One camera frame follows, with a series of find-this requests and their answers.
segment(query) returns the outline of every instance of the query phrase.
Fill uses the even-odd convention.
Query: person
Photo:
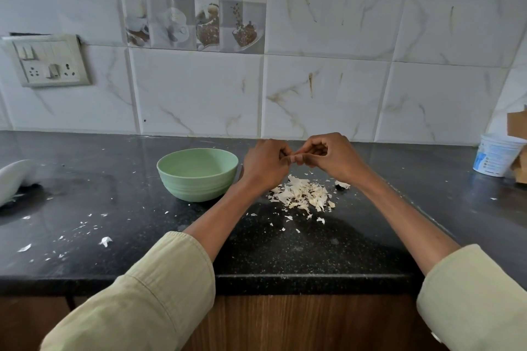
[[[254,200],[292,163],[318,167],[362,191],[425,274],[417,308],[451,350],[519,350],[527,344],[527,293],[477,245],[460,247],[407,204],[340,134],[310,137],[296,152],[260,140],[243,175],[184,232],[165,234],[124,275],[66,316],[41,350],[174,350],[214,303],[212,261]]]

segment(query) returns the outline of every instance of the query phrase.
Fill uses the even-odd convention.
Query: green bowl
[[[232,185],[238,157],[220,149],[187,149],[165,155],[157,168],[165,188],[177,198],[207,201]]]

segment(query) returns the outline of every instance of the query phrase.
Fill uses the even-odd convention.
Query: speckled granite surface
[[[189,205],[170,195],[155,168],[160,157],[218,147],[242,159],[254,142],[0,132],[0,166],[32,158],[41,180],[0,209],[0,294],[79,296],[107,287],[165,232],[183,230],[214,203]],[[524,189],[473,172],[474,148],[356,147],[460,243],[478,242],[525,287]],[[335,190],[319,170],[293,166],[291,173]],[[313,215],[324,217],[325,225],[258,199],[214,263],[217,294],[417,293],[423,277],[384,218],[358,191],[336,191],[333,212]],[[98,244],[104,236],[113,239],[108,248]],[[17,252],[30,243],[28,251]]]

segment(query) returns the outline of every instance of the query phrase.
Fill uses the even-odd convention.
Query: sleeve
[[[429,272],[417,310],[451,351],[517,351],[527,344],[527,292],[478,245]]]
[[[180,349],[214,296],[214,270],[201,244],[169,232],[110,287],[59,322],[41,350]]]

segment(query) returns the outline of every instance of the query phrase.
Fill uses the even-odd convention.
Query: switch plate
[[[24,87],[90,84],[76,35],[6,36],[2,46]]]

